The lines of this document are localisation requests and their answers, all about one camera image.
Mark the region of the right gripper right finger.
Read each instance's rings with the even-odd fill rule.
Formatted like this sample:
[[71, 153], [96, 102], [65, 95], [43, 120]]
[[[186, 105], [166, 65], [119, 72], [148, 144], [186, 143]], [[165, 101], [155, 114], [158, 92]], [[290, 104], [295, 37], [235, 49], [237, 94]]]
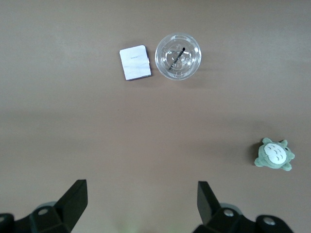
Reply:
[[292, 233], [293, 230], [276, 216], [260, 215], [247, 219], [231, 207], [222, 207], [206, 181], [197, 186], [197, 208], [202, 224], [199, 233]]

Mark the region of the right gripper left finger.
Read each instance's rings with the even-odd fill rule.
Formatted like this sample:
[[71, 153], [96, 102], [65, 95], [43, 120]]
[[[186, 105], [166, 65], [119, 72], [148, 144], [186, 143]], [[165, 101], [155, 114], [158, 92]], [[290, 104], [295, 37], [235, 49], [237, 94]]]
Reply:
[[70, 233], [87, 207], [87, 182], [77, 180], [58, 200], [41, 204], [29, 215], [15, 220], [1, 213], [2, 233]]

